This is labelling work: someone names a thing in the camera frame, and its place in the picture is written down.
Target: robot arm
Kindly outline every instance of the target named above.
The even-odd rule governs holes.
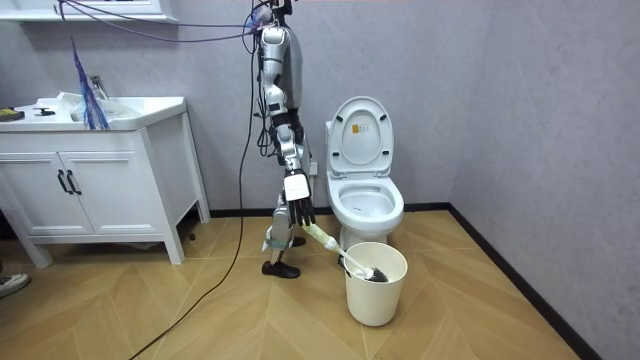
[[[289,109],[287,91],[283,78],[290,79],[299,74],[291,73],[291,60],[286,55],[290,50],[291,35],[285,27],[266,27],[262,30],[260,47],[262,50],[262,86],[265,103],[271,118],[280,156],[284,160],[284,197],[289,205],[292,223],[309,225],[315,223],[311,189],[307,174],[303,169],[303,144],[292,129],[292,125],[301,129],[297,118],[297,109]]]

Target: humanoid robot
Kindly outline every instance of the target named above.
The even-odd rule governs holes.
[[[289,247],[305,243],[304,238],[293,237],[294,226],[314,224],[316,220],[307,177],[311,153],[298,117],[302,53],[295,33],[285,22],[285,16],[293,13],[291,0],[282,2],[280,6],[279,0],[273,0],[270,6],[259,6],[254,11],[254,23],[259,22],[259,83],[271,118],[270,136],[278,163],[285,168],[284,187],[263,245],[263,250],[271,249],[271,259],[262,266],[262,273],[293,279],[300,276],[300,270],[282,262],[282,255]]]

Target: white bucket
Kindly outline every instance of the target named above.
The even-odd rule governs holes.
[[[350,261],[343,259],[346,267],[347,304],[356,320],[367,326],[382,326],[393,318],[400,300],[402,282],[407,274],[407,260],[387,244],[363,242],[347,250],[364,267],[377,267],[389,279],[377,283],[358,278],[360,273]]]

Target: blue cable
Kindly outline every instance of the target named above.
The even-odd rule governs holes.
[[[64,10],[62,7],[60,8],[60,15],[62,16],[62,20],[65,24],[65,28],[69,33],[69,39],[71,40],[71,49],[73,50],[73,61],[76,66],[76,70],[78,71],[78,79],[80,80],[80,90],[82,92],[82,99],[84,100],[84,123],[89,125],[89,129],[96,129],[96,116],[97,126],[101,129],[109,130],[109,122],[107,122],[107,117],[104,115],[100,104],[98,104],[98,100],[93,93],[93,90],[89,86],[89,80],[87,79],[87,74],[82,67],[82,62],[80,62],[80,57],[78,56],[78,49],[76,48],[76,42],[73,38],[73,33],[71,29],[67,26],[67,20],[64,16]]]
[[[139,19],[139,18],[135,18],[135,17],[131,17],[131,16],[126,16],[126,15],[122,15],[122,14],[116,14],[113,12],[109,12],[107,10],[104,9],[100,9],[100,8],[96,8],[93,6],[89,6],[87,4],[82,4],[79,3],[75,0],[58,0],[58,2],[60,3],[60,8],[62,8],[62,4],[63,3],[68,3],[69,6],[71,6],[71,4],[75,4],[77,6],[81,6],[87,9],[91,9],[103,14],[107,14],[107,15],[113,15],[113,16],[117,16],[119,18],[122,19],[127,19],[127,20],[134,20],[134,21],[141,21],[141,22],[147,22],[147,23],[153,23],[153,24],[162,24],[162,25],[172,25],[172,26],[188,26],[188,27],[208,27],[208,28],[244,28],[244,27],[251,27],[251,26],[247,26],[245,25],[217,25],[217,24],[188,24],[188,23],[168,23],[168,22],[164,22],[164,21],[159,21],[159,20],[149,20],[149,19]]]
[[[115,27],[116,29],[120,29],[122,31],[126,31],[126,32],[131,33],[131,34],[144,36],[144,37],[147,37],[147,38],[150,38],[150,39],[166,41],[166,42],[172,42],[172,43],[201,43],[201,42],[221,41],[221,40],[229,40],[229,39],[240,38],[240,37],[243,37],[243,36],[249,36],[249,35],[253,35],[253,33],[254,33],[254,31],[249,31],[247,33],[238,34],[238,35],[221,36],[221,37],[217,37],[217,38],[208,38],[208,39],[193,39],[193,40],[168,39],[168,38],[163,38],[163,37],[159,37],[159,36],[143,33],[143,32],[140,32],[140,31],[127,29],[124,26],[116,25],[116,24],[114,24],[114,23],[112,23],[110,21],[99,19],[99,18],[97,18],[97,17],[85,12],[84,10],[79,9],[78,7],[73,5],[71,2],[69,2],[69,0],[58,0],[58,1],[66,2],[67,5],[71,6],[74,9],[76,9],[78,12],[90,17],[91,19],[93,19],[95,21],[98,21],[98,22],[101,22],[103,24],[107,24],[109,26]]]

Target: toilet lid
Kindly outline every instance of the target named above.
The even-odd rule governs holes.
[[[329,165],[335,175],[388,175],[393,159],[391,118],[377,100],[354,97],[338,109],[328,146]]]

